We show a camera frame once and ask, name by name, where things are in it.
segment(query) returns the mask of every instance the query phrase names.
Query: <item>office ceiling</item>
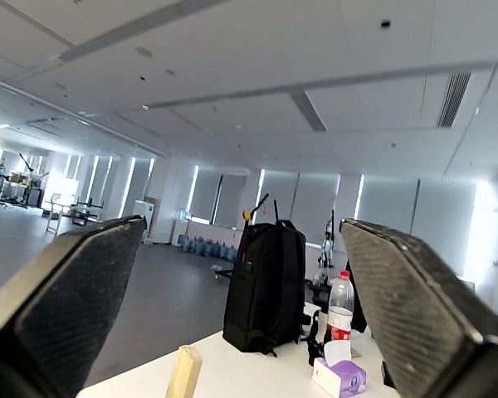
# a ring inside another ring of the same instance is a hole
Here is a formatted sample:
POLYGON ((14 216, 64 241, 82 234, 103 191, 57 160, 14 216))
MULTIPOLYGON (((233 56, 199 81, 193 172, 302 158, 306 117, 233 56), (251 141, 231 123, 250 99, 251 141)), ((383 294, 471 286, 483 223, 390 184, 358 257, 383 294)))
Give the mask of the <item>office ceiling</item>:
POLYGON ((0 0, 0 80, 200 164, 498 169, 498 0, 0 0))
POLYGON ((41 155, 51 150, 151 157, 148 151, 95 128, 83 118, 76 119, 1 86, 0 148, 41 155))

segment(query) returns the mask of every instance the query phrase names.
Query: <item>red bottle label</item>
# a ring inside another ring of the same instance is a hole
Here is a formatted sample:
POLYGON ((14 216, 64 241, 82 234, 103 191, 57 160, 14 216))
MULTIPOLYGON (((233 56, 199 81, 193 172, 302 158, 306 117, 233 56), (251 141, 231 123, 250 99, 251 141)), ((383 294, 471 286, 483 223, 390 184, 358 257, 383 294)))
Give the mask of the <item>red bottle label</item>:
POLYGON ((330 331, 330 340, 349 340, 350 331, 338 329, 332 325, 326 325, 326 330, 330 331))

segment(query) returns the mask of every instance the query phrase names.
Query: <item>chair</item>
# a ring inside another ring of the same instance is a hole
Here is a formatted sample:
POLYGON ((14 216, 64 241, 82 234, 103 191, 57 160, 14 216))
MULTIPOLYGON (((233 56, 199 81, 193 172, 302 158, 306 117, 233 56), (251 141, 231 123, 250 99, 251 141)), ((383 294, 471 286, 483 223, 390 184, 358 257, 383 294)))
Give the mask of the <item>chair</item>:
POLYGON ((78 201, 77 204, 71 206, 71 209, 73 210, 72 224, 75 226, 86 226, 89 221, 99 222, 101 217, 101 209, 103 209, 104 204, 105 201, 102 201, 100 206, 93 205, 92 198, 89 199, 88 202, 78 201), (96 213, 92 213, 92 209, 100 210, 96 211, 96 213))

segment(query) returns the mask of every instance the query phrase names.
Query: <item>blue water jug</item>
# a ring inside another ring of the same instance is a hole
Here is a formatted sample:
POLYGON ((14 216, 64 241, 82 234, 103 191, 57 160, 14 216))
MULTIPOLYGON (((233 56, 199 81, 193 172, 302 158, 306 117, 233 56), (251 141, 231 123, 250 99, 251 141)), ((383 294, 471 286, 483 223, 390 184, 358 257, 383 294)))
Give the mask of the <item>blue water jug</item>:
POLYGON ((219 242, 216 240, 216 244, 214 245, 214 251, 212 252, 212 257, 216 257, 219 259, 219 253, 222 251, 222 247, 219 245, 219 242))
POLYGON ((235 259, 236 259, 236 249, 234 249, 234 246, 231 246, 228 251, 227 261, 233 263, 235 259))
POLYGON ((229 256, 229 248, 225 246, 225 242, 223 242, 223 246, 219 250, 219 258, 222 260, 226 260, 229 256))
POLYGON ((207 251, 207 242, 205 242, 202 238, 198 243, 198 247, 196 248, 196 255, 204 257, 205 251, 207 251))
POLYGON ((205 250, 205 257, 212 257, 213 253, 214 253, 214 244, 212 242, 212 239, 210 239, 207 242, 207 249, 205 250))
POLYGON ((192 240, 186 236, 183 243, 183 252, 188 253, 191 249, 192 249, 192 240))

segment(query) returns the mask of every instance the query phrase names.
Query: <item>black backpack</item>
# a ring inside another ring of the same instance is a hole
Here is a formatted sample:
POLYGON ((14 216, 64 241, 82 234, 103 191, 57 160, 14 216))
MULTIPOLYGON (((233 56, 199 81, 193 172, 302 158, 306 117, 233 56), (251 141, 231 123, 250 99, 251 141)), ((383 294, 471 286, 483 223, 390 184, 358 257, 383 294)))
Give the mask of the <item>black backpack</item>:
MULTIPOLYGON (((267 199, 265 195, 254 212, 267 199)), ((291 223, 246 226, 238 249, 223 323, 223 338, 241 352, 272 353, 299 341, 305 305, 306 238, 291 223)))

